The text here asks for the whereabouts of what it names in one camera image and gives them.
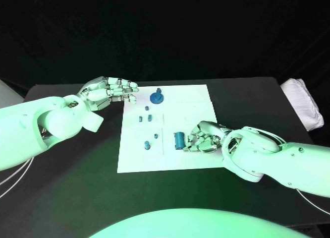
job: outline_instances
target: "white paper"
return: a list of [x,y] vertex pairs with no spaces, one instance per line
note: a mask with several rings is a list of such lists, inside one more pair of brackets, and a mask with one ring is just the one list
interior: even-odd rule
[[[184,133],[184,141],[201,120],[216,122],[206,85],[160,86],[164,101],[150,102],[158,87],[139,87],[137,104],[124,104],[118,173],[222,167],[220,150],[211,154],[174,149],[173,133]],[[151,148],[144,149],[148,141]]]

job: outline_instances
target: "cable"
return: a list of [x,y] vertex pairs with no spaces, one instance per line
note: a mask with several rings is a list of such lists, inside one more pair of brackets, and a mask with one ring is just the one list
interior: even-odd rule
[[34,157],[30,159],[30,163],[28,163],[28,165],[27,165],[27,168],[26,168],[26,170],[24,170],[24,172],[23,172],[20,178],[17,179],[17,181],[14,182],[14,184],[11,185],[11,187],[7,189],[7,191],[3,193],[3,195],[0,196],[0,198],[5,195],[5,193],[11,190],[11,188],[14,187],[14,185],[18,183],[18,181],[20,181],[23,175],[26,174],[27,169],[28,169],[28,167],[30,167],[30,165],[31,165],[33,159],[34,159]]
[[10,180],[10,178],[18,173],[18,171],[23,169],[23,167],[26,166],[27,162],[30,160],[26,161],[26,163],[23,164],[23,166],[14,171],[14,173],[0,182],[0,186]]
[[328,213],[325,210],[322,210],[322,209],[307,199],[307,197],[301,194],[299,190],[298,190],[298,189],[295,189],[295,190],[298,191],[298,193],[299,193],[299,195],[304,197],[304,199],[308,201],[308,203],[309,203],[318,210],[321,210],[324,213],[327,213],[327,214],[330,215],[330,213]]

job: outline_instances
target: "black table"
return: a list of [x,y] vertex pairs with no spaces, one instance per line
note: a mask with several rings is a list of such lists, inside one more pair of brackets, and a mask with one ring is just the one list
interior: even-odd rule
[[[188,84],[207,85],[220,124],[233,129],[248,125],[286,141],[312,143],[273,78],[138,83]],[[36,85],[26,101],[75,94],[80,86]],[[226,210],[285,226],[330,223],[330,216],[268,176],[252,183],[223,168],[118,174],[122,103],[98,114],[103,117],[98,132],[82,129],[40,154],[0,199],[0,237],[86,237],[125,218],[170,208]],[[14,170],[0,172],[0,181]],[[328,198],[307,197],[330,211]]]

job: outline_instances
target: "white cloth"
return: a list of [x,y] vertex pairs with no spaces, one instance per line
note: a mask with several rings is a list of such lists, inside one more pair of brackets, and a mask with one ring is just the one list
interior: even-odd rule
[[281,85],[298,118],[307,131],[324,125],[324,118],[318,112],[315,101],[309,95],[302,79],[289,78]]

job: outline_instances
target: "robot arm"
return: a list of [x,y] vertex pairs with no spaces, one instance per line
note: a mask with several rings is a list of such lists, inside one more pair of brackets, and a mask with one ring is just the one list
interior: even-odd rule
[[82,127],[96,132],[102,117],[92,111],[111,102],[137,103],[137,84],[99,77],[76,95],[47,97],[0,109],[0,170],[23,163],[56,143],[73,137]]
[[[271,136],[279,145],[259,132]],[[266,174],[284,186],[330,197],[330,148],[286,143],[273,134],[248,126],[230,130],[201,121],[187,137],[183,150],[211,153],[219,147],[223,167],[245,180],[258,182]]]

